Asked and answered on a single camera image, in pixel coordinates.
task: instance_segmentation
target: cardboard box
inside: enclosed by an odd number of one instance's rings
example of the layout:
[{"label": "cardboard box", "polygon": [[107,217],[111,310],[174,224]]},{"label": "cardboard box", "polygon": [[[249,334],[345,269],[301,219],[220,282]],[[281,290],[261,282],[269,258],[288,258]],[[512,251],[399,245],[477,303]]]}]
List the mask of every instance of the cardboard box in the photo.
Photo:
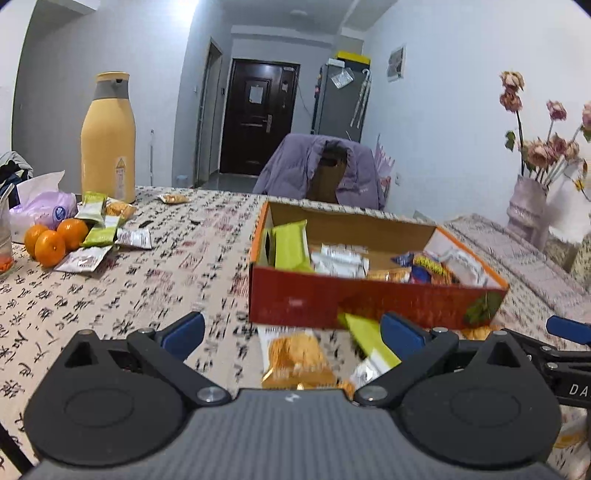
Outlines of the cardboard box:
[{"label": "cardboard box", "polygon": [[[306,234],[311,249],[322,244],[365,247],[370,270],[393,268],[396,265],[391,258],[408,251],[462,249],[482,264],[487,286],[401,284],[276,270],[269,264],[273,259],[269,230],[301,220],[308,220]],[[490,323],[508,290],[500,275],[444,230],[368,215],[267,202],[251,249],[252,323],[340,329],[341,313],[379,320],[385,312],[396,312],[425,328],[463,329]]]}]

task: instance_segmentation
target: vase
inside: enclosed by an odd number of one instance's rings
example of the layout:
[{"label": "vase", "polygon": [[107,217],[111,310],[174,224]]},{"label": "vase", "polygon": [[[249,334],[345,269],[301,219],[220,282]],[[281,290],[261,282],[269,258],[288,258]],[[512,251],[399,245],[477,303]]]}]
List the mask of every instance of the vase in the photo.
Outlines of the vase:
[{"label": "vase", "polygon": [[534,179],[519,175],[509,201],[507,230],[532,243],[539,237],[548,188]]}]

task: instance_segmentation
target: refrigerator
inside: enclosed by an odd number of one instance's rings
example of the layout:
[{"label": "refrigerator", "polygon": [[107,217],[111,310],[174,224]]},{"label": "refrigerator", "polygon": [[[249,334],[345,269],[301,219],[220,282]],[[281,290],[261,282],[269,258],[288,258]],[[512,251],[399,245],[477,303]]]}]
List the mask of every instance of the refrigerator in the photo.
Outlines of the refrigerator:
[{"label": "refrigerator", "polygon": [[320,69],[316,86],[316,103],[314,105],[311,133],[312,135],[328,135],[359,142],[365,112],[363,112],[359,128],[357,128],[359,114],[355,118],[353,127],[351,127],[350,123],[365,80],[365,74],[348,69],[354,80],[347,86],[338,89],[331,78],[341,71],[341,67],[334,65],[323,65]]}]

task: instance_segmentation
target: yellow snack package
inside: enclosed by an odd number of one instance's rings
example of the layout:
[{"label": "yellow snack package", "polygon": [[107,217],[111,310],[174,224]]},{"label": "yellow snack package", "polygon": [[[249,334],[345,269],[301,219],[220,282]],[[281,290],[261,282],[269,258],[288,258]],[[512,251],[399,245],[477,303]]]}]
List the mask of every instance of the yellow snack package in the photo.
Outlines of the yellow snack package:
[{"label": "yellow snack package", "polygon": [[107,198],[105,214],[119,216],[121,217],[121,222],[126,222],[129,220],[131,217],[133,217],[136,211],[137,208],[133,205],[130,205],[129,203],[121,202],[110,197]]},{"label": "yellow snack package", "polygon": [[189,197],[181,195],[180,193],[167,193],[165,195],[158,195],[158,198],[168,205],[178,205],[180,203],[189,202]]},{"label": "yellow snack package", "polygon": [[334,387],[336,377],[314,335],[298,332],[270,341],[263,388]]}]

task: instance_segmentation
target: artificial flower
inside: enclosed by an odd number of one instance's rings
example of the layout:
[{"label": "artificial flower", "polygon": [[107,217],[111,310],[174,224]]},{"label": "artificial flower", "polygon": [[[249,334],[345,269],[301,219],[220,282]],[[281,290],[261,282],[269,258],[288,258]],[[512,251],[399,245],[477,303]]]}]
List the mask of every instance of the artificial flower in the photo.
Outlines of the artificial flower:
[{"label": "artificial flower", "polygon": [[548,100],[546,107],[548,107],[552,120],[566,120],[566,108],[564,108],[562,103]]},{"label": "artificial flower", "polygon": [[548,141],[548,146],[554,152],[554,158],[558,160],[562,155],[566,155],[566,151],[568,149],[568,145],[564,138],[560,138],[558,134],[552,135],[550,140]]},{"label": "artificial flower", "polygon": [[532,142],[527,151],[527,161],[534,167],[546,168],[556,161],[554,150],[538,139]]},{"label": "artificial flower", "polygon": [[519,72],[503,72],[501,73],[501,81],[503,82],[503,87],[516,93],[525,87],[525,82]]},{"label": "artificial flower", "polygon": [[583,130],[591,131],[591,102],[583,108]]},{"label": "artificial flower", "polygon": [[517,113],[523,108],[521,99],[510,88],[505,89],[505,93],[503,93],[499,97],[499,101],[501,105],[505,107],[505,110],[507,110],[508,112]]},{"label": "artificial flower", "polygon": [[564,153],[564,157],[569,162],[577,159],[579,157],[579,144],[576,141],[570,141],[566,147],[566,152]]},{"label": "artificial flower", "polygon": [[519,142],[517,142],[517,146],[519,147],[519,151],[528,151],[530,149],[530,146],[533,142],[530,142],[529,140],[523,140],[523,147],[521,146],[521,144]]}]

